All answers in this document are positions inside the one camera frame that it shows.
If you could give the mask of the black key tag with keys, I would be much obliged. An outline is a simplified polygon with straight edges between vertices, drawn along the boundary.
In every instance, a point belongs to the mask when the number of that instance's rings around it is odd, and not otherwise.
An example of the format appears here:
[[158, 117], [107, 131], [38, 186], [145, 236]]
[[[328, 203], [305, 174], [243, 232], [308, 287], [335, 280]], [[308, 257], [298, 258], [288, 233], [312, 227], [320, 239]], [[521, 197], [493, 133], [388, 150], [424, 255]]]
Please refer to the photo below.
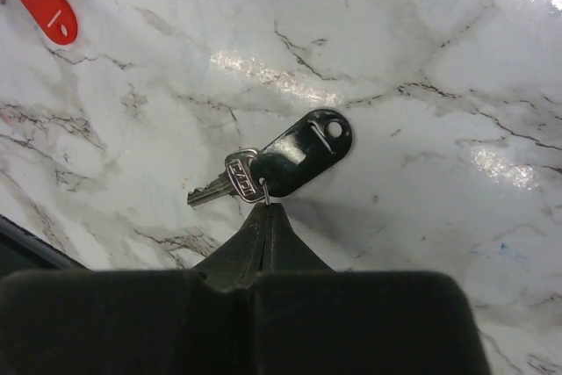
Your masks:
[[348, 154], [350, 122], [338, 111], [316, 109], [261, 149], [239, 149], [224, 159], [224, 170], [211, 183], [187, 196], [195, 208], [226, 195], [254, 204], [293, 194]]

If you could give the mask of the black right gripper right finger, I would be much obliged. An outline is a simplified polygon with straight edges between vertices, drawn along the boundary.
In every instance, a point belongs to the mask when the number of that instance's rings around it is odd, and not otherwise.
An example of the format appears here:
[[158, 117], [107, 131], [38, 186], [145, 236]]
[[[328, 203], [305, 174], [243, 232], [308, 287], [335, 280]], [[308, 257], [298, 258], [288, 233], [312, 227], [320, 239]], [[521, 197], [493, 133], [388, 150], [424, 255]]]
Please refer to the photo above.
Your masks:
[[329, 273], [330, 268], [295, 233], [283, 206], [262, 206], [261, 277], [285, 273]]

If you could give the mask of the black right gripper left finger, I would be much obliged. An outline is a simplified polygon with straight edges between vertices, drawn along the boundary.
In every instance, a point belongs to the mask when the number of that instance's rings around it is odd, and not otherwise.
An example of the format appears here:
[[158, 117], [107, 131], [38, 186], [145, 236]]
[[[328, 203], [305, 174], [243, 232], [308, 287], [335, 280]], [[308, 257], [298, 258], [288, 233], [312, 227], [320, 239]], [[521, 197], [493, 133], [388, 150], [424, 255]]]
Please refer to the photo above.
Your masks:
[[219, 292], [249, 288], [260, 271], [268, 206], [254, 206], [238, 231], [192, 270]]

